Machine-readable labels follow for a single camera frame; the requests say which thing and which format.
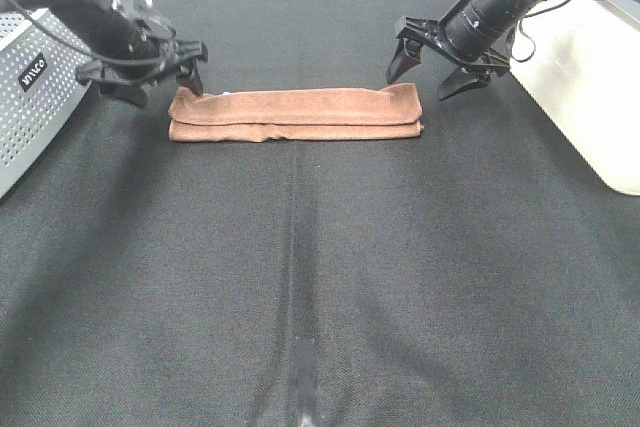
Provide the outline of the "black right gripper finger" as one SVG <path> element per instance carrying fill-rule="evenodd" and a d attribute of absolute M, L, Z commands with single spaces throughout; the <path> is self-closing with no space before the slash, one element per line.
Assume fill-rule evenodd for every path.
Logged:
<path fill-rule="evenodd" d="M 421 64 L 421 44 L 410 39 L 399 39 L 394 53 L 386 70 L 386 82 L 397 82 L 408 70 Z"/>
<path fill-rule="evenodd" d="M 487 73 L 468 72 L 455 69 L 437 89 L 440 101 L 447 100 L 461 93 L 487 87 L 491 82 L 491 75 Z"/>

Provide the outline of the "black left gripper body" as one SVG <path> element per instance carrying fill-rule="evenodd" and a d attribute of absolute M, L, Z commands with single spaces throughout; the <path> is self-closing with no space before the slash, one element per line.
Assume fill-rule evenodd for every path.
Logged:
<path fill-rule="evenodd" d="M 106 54 L 91 55 L 92 60 L 76 69 L 76 80 L 142 87 L 175 76 L 180 66 L 190 59 L 208 61 L 208 50 L 202 41 L 181 40 L 170 29 L 169 37 L 158 37 L 147 29 L 138 29 L 137 37 L 126 47 L 126 57 Z"/>

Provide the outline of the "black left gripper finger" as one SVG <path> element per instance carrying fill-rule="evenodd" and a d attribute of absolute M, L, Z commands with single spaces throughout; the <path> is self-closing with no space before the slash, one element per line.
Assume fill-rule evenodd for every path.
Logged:
<path fill-rule="evenodd" d="M 176 74 L 177 83 L 187 88 L 197 97 L 204 94 L 203 83 L 198 70 L 198 60 L 190 59 L 180 66 L 179 72 Z"/>
<path fill-rule="evenodd" d="M 123 101 L 138 108 L 147 106 L 148 96 L 142 87 L 99 83 L 98 88 L 102 96 Z"/>

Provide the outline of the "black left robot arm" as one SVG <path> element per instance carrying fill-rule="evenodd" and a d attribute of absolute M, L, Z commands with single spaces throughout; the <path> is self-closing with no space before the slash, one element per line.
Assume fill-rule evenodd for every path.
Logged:
<path fill-rule="evenodd" d="M 4 11 L 29 18 L 45 8 L 84 44 L 79 54 L 89 62 L 75 71 L 78 83 L 93 83 L 101 94 L 143 107 L 145 85 L 168 77 L 203 93 L 198 64 L 208 59 L 201 41 L 179 40 L 153 0 L 1 0 Z"/>

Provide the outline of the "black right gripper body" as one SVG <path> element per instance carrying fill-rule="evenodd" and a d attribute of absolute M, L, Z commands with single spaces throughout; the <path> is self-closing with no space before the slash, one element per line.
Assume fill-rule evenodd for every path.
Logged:
<path fill-rule="evenodd" d="M 448 59 L 459 68 L 474 73 L 503 76 L 509 60 L 495 51 L 501 37 L 474 9 L 471 0 L 459 0 L 440 20 L 401 17 L 396 22 L 396 38 L 410 39 Z"/>

